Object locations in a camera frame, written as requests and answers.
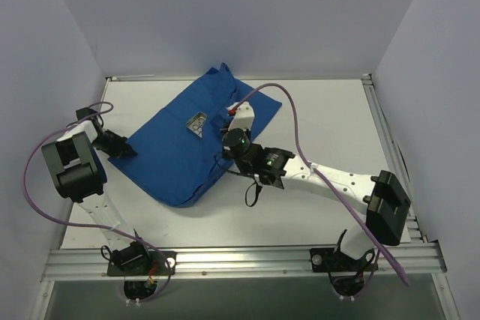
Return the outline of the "blue surgical wrap cloth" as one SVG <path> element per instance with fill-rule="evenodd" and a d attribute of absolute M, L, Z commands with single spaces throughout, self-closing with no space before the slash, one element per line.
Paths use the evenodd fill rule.
<path fill-rule="evenodd" d="M 233 165 L 220 157 L 221 128 L 227 107 L 251 91 L 226 64 L 213 67 L 128 139 L 137 156 L 110 157 L 109 162 L 158 202 L 190 207 Z M 202 138 L 186 128 L 198 112 L 207 115 Z"/>

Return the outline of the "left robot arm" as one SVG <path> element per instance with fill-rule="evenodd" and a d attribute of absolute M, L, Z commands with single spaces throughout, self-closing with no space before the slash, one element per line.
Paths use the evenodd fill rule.
<path fill-rule="evenodd" d="M 95 116 L 75 124 L 41 151 L 58 194 L 77 203 L 100 226 L 107 242 L 100 249 L 102 256 L 124 274 L 144 274 L 151 267 L 151 255 L 105 191 L 107 174 L 97 154 L 137 156 L 127 138 L 103 129 Z"/>

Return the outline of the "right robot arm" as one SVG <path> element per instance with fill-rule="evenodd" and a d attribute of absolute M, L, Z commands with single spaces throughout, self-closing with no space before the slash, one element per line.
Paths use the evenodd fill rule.
<path fill-rule="evenodd" d="M 222 146 L 222 157 L 260 187 L 303 191 L 346 203 L 355 214 L 355 226 L 344 232 L 333 251 L 339 268 L 352 268 L 378 244 L 396 247 L 401 243 L 411 200 L 394 173 L 360 175 L 309 164 L 291 151 L 252 143 L 240 128 L 228 130 Z"/>

